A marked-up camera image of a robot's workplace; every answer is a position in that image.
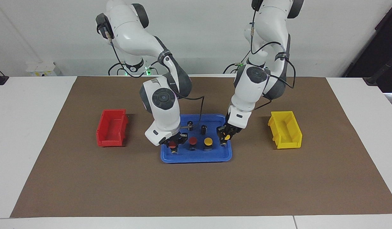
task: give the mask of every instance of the plastic storage bin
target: plastic storage bin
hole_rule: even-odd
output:
[[[197,114],[181,114],[180,125],[187,126],[188,121],[197,123],[199,115]],[[200,123],[193,130],[182,129],[181,132],[187,132],[189,139],[197,138],[195,150],[190,150],[190,142],[179,145],[177,153],[172,153],[166,145],[161,145],[161,160],[165,163],[203,163],[203,162],[225,162],[232,157],[231,142],[228,141],[226,146],[220,146],[220,140],[217,136],[217,126],[225,123],[225,116],[222,114],[203,114]],[[206,133],[201,134],[202,125],[207,126]],[[209,151],[204,150],[204,139],[211,138],[213,140],[212,148]]]
[[[272,111],[268,122],[278,149],[300,148],[302,132],[292,111]]]
[[[97,144],[101,147],[122,146],[128,124],[126,110],[103,110],[97,128]]]

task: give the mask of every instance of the brown paper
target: brown paper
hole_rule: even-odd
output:
[[[146,139],[152,115],[139,88],[149,78],[78,77],[11,217],[277,216],[392,213],[392,194],[324,78],[253,112],[225,163],[165,164]],[[204,113],[226,113],[231,78],[192,78]],[[266,101],[261,99],[257,105]],[[127,109],[125,147],[100,148],[103,109]],[[180,100],[182,114],[200,101]],[[270,111],[292,110],[302,148],[276,149]]]

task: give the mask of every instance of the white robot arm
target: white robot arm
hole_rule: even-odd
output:
[[[228,107],[226,123],[217,127],[221,145],[226,145],[233,135],[246,128],[261,96],[271,101],[285,91],[290,45],[286,19],[295,18],[302,4],[303,0],[252,1],[251,6],[258,14],[255,17],[254,13],[255,20],[244,30],[244,36],[250,42],[251,55],[235,77],[235,94]],[[275,50],[275,57],[268,56],[269,48]],[[274,61],[271,70],[265,67],[269,61]]]
[[[161,40],[145,31],[149,20],[143,6],[127,5],[123,0],[109,0],[106,15],[98,15],[96,22],[97,31],[112,46],[131,55],[156,57],[160,64],[167,67],[167,74],[143,83],[140,89],[145,109],[152,113],[155,120],[145,136],[156,146],[170,142],[175,145],[184,143],[187,134],[179,132],[177,96],[187,97],[192,83]]]

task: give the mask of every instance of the white table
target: white table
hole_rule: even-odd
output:
[[[0,228],[392,228],[392,214],[8,219],[75,79],[12,77],[0,86]],[[392,105],[362,79],[327,80],[392,193]]]

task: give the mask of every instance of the yellow bin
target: yellow bin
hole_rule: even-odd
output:
[[[278,149],[295,149],[302,145],[302,132],[292,111],[272,111],[268,126]]]

